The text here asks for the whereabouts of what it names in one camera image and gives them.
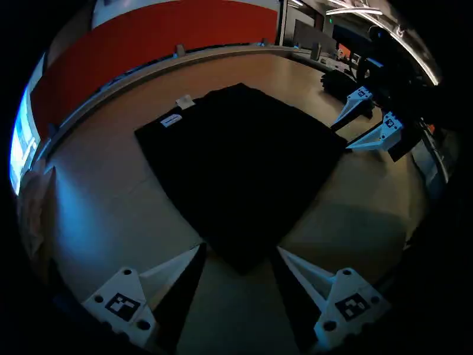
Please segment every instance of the black cloth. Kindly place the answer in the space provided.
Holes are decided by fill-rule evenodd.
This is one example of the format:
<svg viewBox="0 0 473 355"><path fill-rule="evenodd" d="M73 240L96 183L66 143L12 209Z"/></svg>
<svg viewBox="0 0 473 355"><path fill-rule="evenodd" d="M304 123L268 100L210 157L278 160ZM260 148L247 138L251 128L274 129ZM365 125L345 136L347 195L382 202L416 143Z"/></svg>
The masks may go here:
<svg viewBox="0 0 473 355"><path fill-rule="evenodd" d="M167 196L239 272L294 226L344 152L328 127L238 84L173 108L135 134ZM172 114L182 119L165 127Z"/></svg>

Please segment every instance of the desk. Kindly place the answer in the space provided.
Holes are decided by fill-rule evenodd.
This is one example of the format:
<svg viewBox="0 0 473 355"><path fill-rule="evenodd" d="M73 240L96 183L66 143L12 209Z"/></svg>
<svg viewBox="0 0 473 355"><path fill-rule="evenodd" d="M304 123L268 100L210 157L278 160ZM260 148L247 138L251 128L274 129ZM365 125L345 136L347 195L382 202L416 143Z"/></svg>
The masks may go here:
<svg viewBox="0 0 473 355"><path fill-rule="evenodd" d="M216 59L143 83L75 128L50 157L55 197L44 212L53 257L78 300L121 266L142 272L202 241L166 197L135 129L185 94L198 98L240 82L330 125L343 105L323 92L322 75L270 54ZM380 119L377 111L338 133L350 140ZM328 270L350 266L376 281L422 217L422 191L409 157L394 164L384 153L346 154L281 245ZM210 253L177 350L231 347L292 353L294 342L269 263L239 276Z"/></svg>

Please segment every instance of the bolt hole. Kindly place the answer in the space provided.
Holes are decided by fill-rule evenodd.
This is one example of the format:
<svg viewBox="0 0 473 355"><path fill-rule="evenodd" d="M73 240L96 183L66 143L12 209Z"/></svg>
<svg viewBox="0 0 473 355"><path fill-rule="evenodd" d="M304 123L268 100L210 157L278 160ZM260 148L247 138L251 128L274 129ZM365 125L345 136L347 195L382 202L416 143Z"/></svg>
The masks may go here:
<svg viewBox="0 0 473 355"><path fill-rule="evenodd" d="M151 328L151 324L149 324L147 321L140 320L137 322L137 327L141 330L148 330Z"/></svg>
<svg viewBox="0 0 473 355"><path fill-rule="evenodd" d="M124 341L129 341L129 336L127 333L124 333L124 332L120 332L116 335L118 338L120 338L121 340L124 340Z"/></svg>
<svg viewBox="0 0 473 355"><path fill-rule="evenodd" d="M323 324L323 329L326 331L333 331L336 328L336 323L334 321L327 321Z"/></svg>

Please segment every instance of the white wall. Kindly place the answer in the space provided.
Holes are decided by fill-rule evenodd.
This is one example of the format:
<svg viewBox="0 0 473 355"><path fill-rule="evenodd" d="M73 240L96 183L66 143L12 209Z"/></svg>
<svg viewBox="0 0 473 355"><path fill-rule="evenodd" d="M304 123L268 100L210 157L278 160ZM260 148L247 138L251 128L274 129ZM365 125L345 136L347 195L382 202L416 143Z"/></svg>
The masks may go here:
<svg viewBox="0 0 473 355"><path fill-rule="evenodd" d="M95 9L93 10L92 28L128 11L168 1L179 0L109 0L108 5L105 5L105 0L97 0Z"/></svg>
<svg viewBox="0 0 473 355"><path fill-rule="evenodd" d="M287 7L286 16L286 28L284 30L284 40L290 40L294 38L294 29L296 28L296 20L302 21L309 26L314 26L314 19L312 17L303 14L299 10L293 7Z"/></svg>
<svg viewBox="0 0 473 355"><path fill-rule="evenodd" d="M95 28L113 17L122 15L128 11L136 10L145 6L159 4L161 2L179 1L179 0L108 0L109 4L105 5L106 0L97 0L95 9L93 10L92 28ZM226 0L246 2L252 5L258 5L279 12L279 0Z"/></svg>
<svg viewBox="0 0 473 355"><path fill-rule="evenodd" d="M89 32L93 6L94 2L88 1L56 34L49 46L47 67L50 67L66 49Z"/></svg>
<svg viewBox="0 0 473 355"><path fill-rule="evenodd" d="M258 5L267 9L275 10L279 12L279 0L228 0L237 2L246 2L251 5Z"/></svg>

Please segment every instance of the ceiling light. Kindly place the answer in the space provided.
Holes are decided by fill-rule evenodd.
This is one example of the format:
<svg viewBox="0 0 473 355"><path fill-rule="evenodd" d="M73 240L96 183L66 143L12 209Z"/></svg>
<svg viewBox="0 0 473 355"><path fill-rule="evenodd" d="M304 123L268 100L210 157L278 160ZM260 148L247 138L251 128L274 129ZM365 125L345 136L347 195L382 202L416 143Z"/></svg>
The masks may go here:
<svg viewBox="0 0 473 355"><path fill-rule="evenodd" d="M297 0L291 0L292 2L295 2L296 4L298 4L299 6L304 6L303 3L301 3L300 1L297 1Z"/></svg>
<svg viewBox="0 0 473 355"><path fill-rule="evenodd" d="M350 8L341 8L329 10L325 15L336 15L336 14L374 14L382 15L383 13L380 9L375 8L366 8L366 7L350 7Z"/></svg>
<svg viewBox="0 0 473 355"><path fill-rule="evenodd" d="M340 1L340 0L327 0L329 2L333 2L334 4L337 4L343 8L350 8L351 6L348 5L346 2L344 1ZM429 79L432 81L432 83L434 85L438 85L439 84L439 79L435 76L435 74L433 73L433 71L429 68L429 66L426 64L426 62L424 62L422 60L422 58L420 58L416 51L414 51L414 49L408 45L396 32L394 32L392 29L390 29L389 27L387 27L385 24L383 24L382 22L378 21L376 18L374 18L373 16L370 16L368 14L364 14L363 12L354 12L355 15L358 15L358 16L361 16L363 17L364 19L368 20L369 22L375 24L376 26L379 26L383 29L385 29L386 31L388 31L390 34L391 34L391 37L394 38L401 46L404 47L405 50L407 50L407 52L412 56L412 58L415 59L415 61L417 62L417 64L420 65L420 67L422 68L422 70L424 70L425 74L427 74L427 76L429 77Z"/></svg>

